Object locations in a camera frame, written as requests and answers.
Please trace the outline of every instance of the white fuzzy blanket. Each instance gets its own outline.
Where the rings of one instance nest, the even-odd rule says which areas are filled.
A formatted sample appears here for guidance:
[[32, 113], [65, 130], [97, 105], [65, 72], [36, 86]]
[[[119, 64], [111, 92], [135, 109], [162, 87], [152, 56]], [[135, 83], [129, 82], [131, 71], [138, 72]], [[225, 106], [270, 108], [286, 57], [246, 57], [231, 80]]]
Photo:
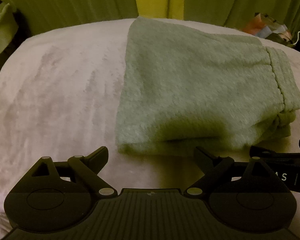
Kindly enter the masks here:
[[[53, 30], [26, 40], [0, 72], [0, 238], [11, 227], [4, 214], [5, 196], [42, 156], [66, 161], [109, 149], [100, 177], [118, 192], [129, 188], [185, 189], [202, 176], [191, 159], [171, 156], [119, 155], [115, 117], [125, 72], [125, 50], [134, 19], [100, 22]], [[214, 25], [179, 23], [207, 33], [244, 34]], [[300, 53], [262, 40], [288, 55], [300, 89]], [[265, 142], [278, 152], [298, 152], [300, 110], [292, 136]], [[247, 152], [221, 153], [248, 161]], [[290, 229], [300, 236], [300, 194]]]

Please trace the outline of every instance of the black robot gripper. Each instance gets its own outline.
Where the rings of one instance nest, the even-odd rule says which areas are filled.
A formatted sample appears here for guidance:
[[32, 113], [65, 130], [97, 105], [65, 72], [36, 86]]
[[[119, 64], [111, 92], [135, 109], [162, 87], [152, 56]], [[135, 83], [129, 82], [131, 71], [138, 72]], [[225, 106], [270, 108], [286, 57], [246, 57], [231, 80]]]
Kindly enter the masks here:
[[98, 176], [106, 147], [67, 162], [42, 157], [5, 199], [13, 229], [4, 239], [298, 239], [288, 230], [297, 207], [290, 186], [296, 185], [279, 174], [291, 173], [300, 156], [259, 147], [250, 156], [239, 163], [196, 147], [204, 176], [183, 193], [124, 188], [119, 195]]

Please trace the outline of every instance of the ribbed black surface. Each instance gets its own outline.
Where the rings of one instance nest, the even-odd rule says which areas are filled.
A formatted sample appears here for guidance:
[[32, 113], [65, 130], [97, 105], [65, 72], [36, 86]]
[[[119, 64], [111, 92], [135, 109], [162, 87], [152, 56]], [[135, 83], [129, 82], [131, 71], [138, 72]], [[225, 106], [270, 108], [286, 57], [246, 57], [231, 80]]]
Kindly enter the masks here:
[[250, 234], [217, 221], [201, 200], [177, 189], [124, 189], [101, 200], [79, 225], [53, 234], [15, 230], [6, 240], [297, 240], [288, 230]]

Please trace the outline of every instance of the ribbed panel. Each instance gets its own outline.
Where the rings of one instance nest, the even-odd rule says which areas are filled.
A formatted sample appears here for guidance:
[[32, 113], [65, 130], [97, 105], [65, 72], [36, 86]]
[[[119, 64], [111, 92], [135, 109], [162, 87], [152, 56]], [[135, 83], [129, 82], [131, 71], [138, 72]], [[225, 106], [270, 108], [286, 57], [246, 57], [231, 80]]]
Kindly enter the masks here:
[[4, 1], [23, 14], [32, 35], [56, 28], [138, 16], [135, 0]]
[[101, 200], [81, 224], [64, 232], [31, 234], [21, 230], [6, 240], [297, 240], [282, 229], [248, 234], [218, 222], [201, 200], [176, 189], [124, 189], [114, 199]]

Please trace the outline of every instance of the white cable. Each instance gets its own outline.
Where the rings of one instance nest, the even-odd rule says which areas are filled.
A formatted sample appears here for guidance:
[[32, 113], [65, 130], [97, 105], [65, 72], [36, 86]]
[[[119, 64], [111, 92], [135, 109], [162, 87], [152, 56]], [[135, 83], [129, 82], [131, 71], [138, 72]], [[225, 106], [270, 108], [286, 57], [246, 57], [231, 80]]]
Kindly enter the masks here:
[[299, 33], [300, 33], [300, 32], [298, 32], [298, 39], [296, 40], [296, 43], [293, 43], [293, 45], [295, 45], [295, 44], [298, 43], [298, 41], [299, 41]]

